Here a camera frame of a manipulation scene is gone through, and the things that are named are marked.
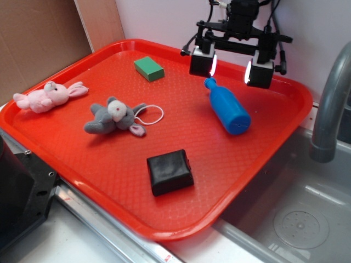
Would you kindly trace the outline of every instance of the gray stuffed mouse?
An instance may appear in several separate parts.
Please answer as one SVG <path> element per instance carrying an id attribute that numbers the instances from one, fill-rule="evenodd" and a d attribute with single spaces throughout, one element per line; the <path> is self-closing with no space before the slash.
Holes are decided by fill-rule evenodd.
<path id="1" fill-rule="evenodd" d="M 144 136 L 146 129 L 144 126 L 134 122 L 134 115 L 145 106 L 146 104 L 143 103 L 130 108 L 115 97 L 109 97 L 107 107 L 97 103 L 90 107 L 95 117 L 93 121 L 84 125 L 84 130 L 90 134 L 107 134 L 117 128 L 121 130 L 129 129 L 136 136 Z"/>

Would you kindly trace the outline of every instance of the red tray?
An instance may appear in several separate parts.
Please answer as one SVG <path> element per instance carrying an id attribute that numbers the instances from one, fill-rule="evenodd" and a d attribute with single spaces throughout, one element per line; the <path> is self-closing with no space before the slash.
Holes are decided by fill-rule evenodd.
<path id="1" fill-rule="evenodd" d="M 148 82 L 134 61 L 151 57 L 166 76 Z M 156 241 L 187 237 L 209 226 L 293 133 L 312 107 L 306 87 L 275 76 L 271 88 L 243 84 L 245 69 L 219 62 L 218 85 L 234 92 L 251 115 L 247 132 L 228 134 L 212 111 L 204 78 L 189 75 L 189 57 L 179 50 L 143 40 L 116 42 L 34 86 L 55 81 L 67 87 L 83 81 L 89 93 L 46 113 L 19 109 L 10 101 L 0 126 L 31 149 L 60 176 L 135 232 Z M 92 135 L 92 103 L 115 96 L 134 107 L 142 102 L 165 111 L 146 126 L 143 138 L 129 131 Z M 157 110 L 142 114 L 144 121 Z M 184 149 L 194 186 L 154 197 L 146 159 Z"/>

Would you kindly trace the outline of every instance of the white string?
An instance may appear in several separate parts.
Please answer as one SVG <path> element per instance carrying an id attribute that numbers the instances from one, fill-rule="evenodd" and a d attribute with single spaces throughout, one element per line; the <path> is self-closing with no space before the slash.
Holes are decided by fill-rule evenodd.
<path id="1" fill-rule="evenodd" d="M 142 110 L 144 110 L 144 109 L 146 109 L 146 108 L 150 108 L 150 107 L 155 107 L 155 108 L 160 109 L 160 110 L 161 110 L 161 113 L 162 113 L 162 114 L 161 114 L 161 117 L 158 118 L 156 121 L 151 122 L 151 123 L 143 122 L 139 117 L 137 117 L 137 115 L 139 114 L 140 111 L 142 111 Z M 164 112 L 163 112 L 163 109 L 162 109 L 161 107 L 158 107 L 158 106 L 156 106 L 156 105 L 147 105 L 147 106 L 145 106 L 145 107 L 140 108 L 139 111 L 137 111 L 137 112 L 134 114 L 134 118 L 135 118 L 135 119 L 138 119 L 138 120 L 139 120 L 142 124 L 144 124 L 144 125 L 153 125 L 153 124 L 159 122 L 159 121 L 163 118 L 163 115 L 164 115 Z"/>

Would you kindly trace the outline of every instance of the green sponge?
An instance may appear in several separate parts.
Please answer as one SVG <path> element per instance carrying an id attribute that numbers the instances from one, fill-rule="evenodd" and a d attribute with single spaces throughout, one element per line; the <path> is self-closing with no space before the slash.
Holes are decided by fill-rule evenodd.
<path id="1" fill-rule="evenodd" d="M 164 69 L 148 56 L 134 61 L 134 65 L 135 69 L 150 82 L 165 76 Z"/>

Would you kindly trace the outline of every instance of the sink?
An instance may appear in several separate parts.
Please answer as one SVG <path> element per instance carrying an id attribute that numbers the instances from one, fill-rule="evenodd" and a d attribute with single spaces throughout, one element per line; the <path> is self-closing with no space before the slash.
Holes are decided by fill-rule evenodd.
<path id="1" fill-rule="evenodd" d="M 334 160 L 317 163 L 311 136 L 298 128 L 220 216 L 264 262 L 350 261 L 351 147 L 338 142 Z"/>

